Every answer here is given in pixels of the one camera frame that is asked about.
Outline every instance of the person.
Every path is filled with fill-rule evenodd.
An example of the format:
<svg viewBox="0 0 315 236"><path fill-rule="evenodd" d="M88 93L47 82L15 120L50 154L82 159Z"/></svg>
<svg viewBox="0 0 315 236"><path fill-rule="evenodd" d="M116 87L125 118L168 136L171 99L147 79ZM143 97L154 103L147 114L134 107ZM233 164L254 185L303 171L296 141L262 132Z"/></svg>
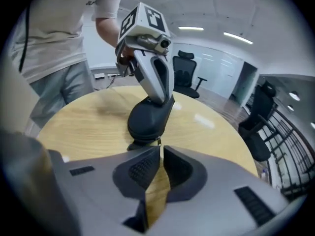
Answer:
<svg viewBox="0 0 315 236"><path fill-rule="evenodd" d="M27 52L22 75L39 101L30 118L42 128L63 106L94 91L81 35L86 6L94 6L99 36L116 47L120 0L33 0L29 6ZM25 44L24 21L19 23L12 59L18 66ZM123 55L132 56L131 49Z"/></svg>

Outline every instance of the ceiling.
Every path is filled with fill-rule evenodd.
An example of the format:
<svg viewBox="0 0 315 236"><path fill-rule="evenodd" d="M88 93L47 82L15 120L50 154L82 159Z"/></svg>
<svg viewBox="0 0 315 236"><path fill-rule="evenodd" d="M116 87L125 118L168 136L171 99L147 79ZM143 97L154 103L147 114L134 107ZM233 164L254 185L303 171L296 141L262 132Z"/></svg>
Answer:
<svg viewBox="0 0 315 236"><path fill-rule="evenodd" d="M164 14L173 36L196 37L237 47L264 64L295 59L305 54L308 43L305 25L289 0L122 0L120 14L126 16L139 2ZM179 26L203 27L183 31ZM253 42L223 36L223 32Z"/></svg>
<svg viewBox="0 0 315 236"><path fill-rule="evenodd" d="M277 96L275 102L282 105L287 113L295 115L304 124L309 125L315 122L315 78L302 80L288 77L264 77L276 87ZM300 101L294 100L289 92L297 91ZM294 111L290 111L287 106L292 105Z"/></svg>

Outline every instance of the person's arm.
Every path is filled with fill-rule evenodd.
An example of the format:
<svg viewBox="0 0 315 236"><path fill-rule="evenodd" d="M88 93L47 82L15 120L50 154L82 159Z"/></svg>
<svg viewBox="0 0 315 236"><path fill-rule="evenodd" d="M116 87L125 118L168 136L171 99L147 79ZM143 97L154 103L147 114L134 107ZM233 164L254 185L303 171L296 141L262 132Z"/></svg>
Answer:
<svg viewBox="0 0 315 236"><path fill-rule="evenodd" d="M95 2L95 25L98 35L113 47L117 46L120 27L117 11L120 0L97 0Z"/></svg>
<svg viewBox="0 0 315 236"><path fill-rule="evenodd" d="M117 46L119 26L115 18L96 18L96 30L98 35L113 47Z"/></svg>

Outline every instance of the black slot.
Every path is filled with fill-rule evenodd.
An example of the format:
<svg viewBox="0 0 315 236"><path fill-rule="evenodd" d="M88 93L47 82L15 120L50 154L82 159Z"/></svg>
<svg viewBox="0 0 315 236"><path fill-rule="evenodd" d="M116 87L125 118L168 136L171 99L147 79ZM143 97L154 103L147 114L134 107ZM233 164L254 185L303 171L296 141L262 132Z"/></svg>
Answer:
<svg viewBox="0 0 315 236"><path fill-rule="evenodd" d="M249 187L242 187L234 190L234 192L252 215L258 226L262 226L275 217L275 214Z"/></svg>
<svg viewBox="0 0 315 236"><path fill-rule="evenodd" d="M137 79L137 81L138 81L139 83L144 79L144 77L143 77L143 75L142 75L142 72L141 72L141 70L140 70L139 67L137 67L137 68L134 70L133 74L135 75L135 77L136 77L136 79Z"/></svg>
<svg viewBox="0 0 315 236"><path fill-rule="evenodd" d="M69 170L72 176L77 176L95 170L93 166L85 166L77 169Z"/></svg>
<svg viewBox="0 0 315 236"><path fill-rule="evenodd" d="M145 233L145 231L148 229L148 220L145 203L140 202L136 215L134 217L127 219L123 224L134 229L137 232L140 232L142 234Z"/></svg>
<svg viewBox="0 0 315 236"><path fill-rule="evenodd" d="M168 72L167 72L166 66L160 59L155 59L153 61L153 64L156 68L160 81L162 82L162 85L164 89L166 90L168 88Z"/></svg>

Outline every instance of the metal railing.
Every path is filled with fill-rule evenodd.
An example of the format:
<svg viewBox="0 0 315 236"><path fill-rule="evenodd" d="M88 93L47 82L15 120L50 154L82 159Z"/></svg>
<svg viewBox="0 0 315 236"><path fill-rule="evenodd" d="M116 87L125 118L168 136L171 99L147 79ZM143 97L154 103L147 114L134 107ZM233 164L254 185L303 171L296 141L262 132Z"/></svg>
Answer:
<svg viewBox="0 0 315 236"><path fill-rule="evenodd" d="M253 95L246 104L249 109L252 99ZM275 104L268 119L275 132L264 126L259 134L272 153L270 162L276 165L281 192L293 200L307 193L311 180L315 177L315 152L303 134L276 106Z"/></svg>

